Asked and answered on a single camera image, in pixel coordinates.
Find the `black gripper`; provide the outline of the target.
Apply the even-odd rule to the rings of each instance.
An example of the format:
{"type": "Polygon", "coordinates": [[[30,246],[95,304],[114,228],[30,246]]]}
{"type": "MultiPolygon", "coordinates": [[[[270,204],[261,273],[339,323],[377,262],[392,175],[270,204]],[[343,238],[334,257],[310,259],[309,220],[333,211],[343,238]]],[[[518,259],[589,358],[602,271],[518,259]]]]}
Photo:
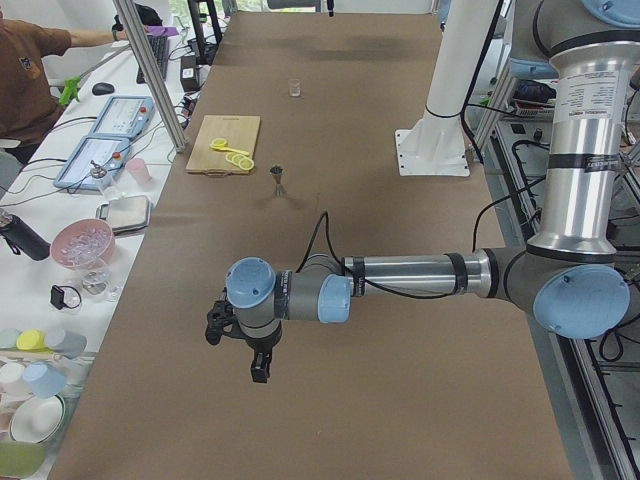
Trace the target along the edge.
{"type": "Polygon", "coordinates": [[[279,342],[279,339],[251,340],[247,342],[254,352],[250,366],[251,379],[254,383],[268,382],[270,378],[273,349],[279,342]]]}

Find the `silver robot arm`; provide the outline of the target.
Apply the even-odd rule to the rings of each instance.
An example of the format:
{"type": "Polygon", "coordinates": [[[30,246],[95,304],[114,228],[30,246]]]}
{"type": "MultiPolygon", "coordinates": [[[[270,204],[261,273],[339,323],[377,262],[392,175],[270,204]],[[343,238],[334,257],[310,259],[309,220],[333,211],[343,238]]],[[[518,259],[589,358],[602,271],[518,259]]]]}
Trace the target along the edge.
{"type": "Polygon", "coordinates": [[[313,8],[315,12],[322,10],[320,0],[267,0],[269,9],[313,8]]]}
{"type": "Polygon", "coordinates": [[[206,339],[245,341],[252,379],[270,375],[286,320],[348,319],[369,292],[435,300],[473,293],[512,303],[543,328],[590,339],[617,326],[631,291],[615,270],[606,237],[623,104],[639,60],[635,1],[520,1],[514,60],[548,61],[558,73],[545,193],[538,232],[523,249],[471,254],[338,257],[306,253],[294,271],[248,257],[229,269],[207,317],[206,339]]]}

